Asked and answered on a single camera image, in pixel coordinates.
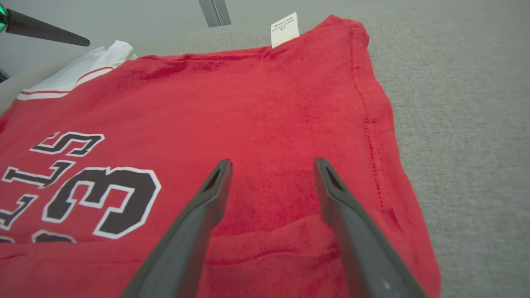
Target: gray table surface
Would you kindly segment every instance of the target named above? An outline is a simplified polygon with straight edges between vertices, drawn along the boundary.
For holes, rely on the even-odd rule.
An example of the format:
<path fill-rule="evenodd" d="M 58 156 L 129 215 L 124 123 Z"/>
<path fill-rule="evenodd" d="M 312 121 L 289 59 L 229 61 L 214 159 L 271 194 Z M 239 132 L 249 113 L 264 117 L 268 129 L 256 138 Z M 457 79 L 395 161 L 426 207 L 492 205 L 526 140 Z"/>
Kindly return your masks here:
<path fill-rule="evenodd" d="M 334 12 L 370 35 L 442 297 L 530 297 L 529 8 L 529 1 L 448 0 Z M 301 33 L 327 15 L 299 14 Z M 270 45 L 269 25 L 128 42 L 139 56 L 260 47 Z M 57 67 L 0 84 L 0 108 Z"/>

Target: gray textured fabric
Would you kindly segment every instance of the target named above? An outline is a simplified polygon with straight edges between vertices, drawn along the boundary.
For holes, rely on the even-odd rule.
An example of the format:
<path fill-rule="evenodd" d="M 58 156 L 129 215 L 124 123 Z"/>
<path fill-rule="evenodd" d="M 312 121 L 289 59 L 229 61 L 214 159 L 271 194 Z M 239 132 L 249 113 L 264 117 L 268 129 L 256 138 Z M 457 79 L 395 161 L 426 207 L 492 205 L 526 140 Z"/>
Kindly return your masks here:
<path fill-rule="evenodd" d="M 371 37 L 442 297 L 530 297 L 529 4 L 451 0 L 334 12 L 362 22 Z M 301 33 L 327 15 L 299 14 Z M 260 47 L 270 45 L 269 25 L 128 42 L 139 55 Z"/>

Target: red fabric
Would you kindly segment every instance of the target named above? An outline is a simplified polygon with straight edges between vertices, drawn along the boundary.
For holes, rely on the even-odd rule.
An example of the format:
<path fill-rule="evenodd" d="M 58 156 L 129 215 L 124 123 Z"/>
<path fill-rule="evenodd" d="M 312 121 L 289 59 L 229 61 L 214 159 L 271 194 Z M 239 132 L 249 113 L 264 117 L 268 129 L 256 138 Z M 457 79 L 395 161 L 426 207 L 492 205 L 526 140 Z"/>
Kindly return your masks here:
<path fill-rule="evenodd" d="M 226 213 L 211 235 L 198 297 L 347 297 L 335 235 L 322 220 L 313 159 L 327 158 L 430 297 L 440 272 L 400 164 L 392 108 L 376 81 L 362 24 L 329 17 L 297 39 L 212 54 L 147 56 L 59 99 L 15 101 L 0 123 L 0 169 L 50 175 L 39 188 L 0 181 L 0 208 L 38 198 L 0 236 L 3 296 L 117 297 L 221 159 L 234 164 Z M 66 132 L 102 134 L 83 157 L 29 151 Z M 74 204 L 42 220 L 54 194 L 87 167 L 152 170 L 161 189 L 145 224 L 118 239 L 93 234 L 108 207 Z M 86 188 L 78 189 L 79 202 Z M 77 243 L 33 244 L 46 230 Z"/>

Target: white fabric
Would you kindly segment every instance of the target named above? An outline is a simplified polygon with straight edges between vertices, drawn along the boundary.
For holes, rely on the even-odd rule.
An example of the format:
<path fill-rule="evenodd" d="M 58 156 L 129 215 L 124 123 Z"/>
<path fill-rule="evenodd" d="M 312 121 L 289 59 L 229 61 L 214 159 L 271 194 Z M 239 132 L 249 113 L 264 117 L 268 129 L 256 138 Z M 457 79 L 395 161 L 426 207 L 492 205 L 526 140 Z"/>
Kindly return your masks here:
<path fill-rule="evenodd" d="M 23 89 L 17 99 L 63 97 L 76 86 L 110 72 L 127 60 L 136 58 L 130 44 L 116 40 L 109 49 L 104 47 L 94 49 L 46 80 L 29 89 Z"/>

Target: clothing label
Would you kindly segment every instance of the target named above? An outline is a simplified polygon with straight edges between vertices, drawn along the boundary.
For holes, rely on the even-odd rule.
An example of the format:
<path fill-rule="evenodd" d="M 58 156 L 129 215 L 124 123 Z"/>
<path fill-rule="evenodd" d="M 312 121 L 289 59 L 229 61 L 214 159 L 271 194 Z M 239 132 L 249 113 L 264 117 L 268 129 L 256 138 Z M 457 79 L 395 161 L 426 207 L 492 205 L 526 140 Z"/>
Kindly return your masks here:
<path fill-rule="evenodd" d="M 270 26 L 272 48 L 300 36 L 298 32 L 298 15 L 296 12 L 286 16 Z"/>

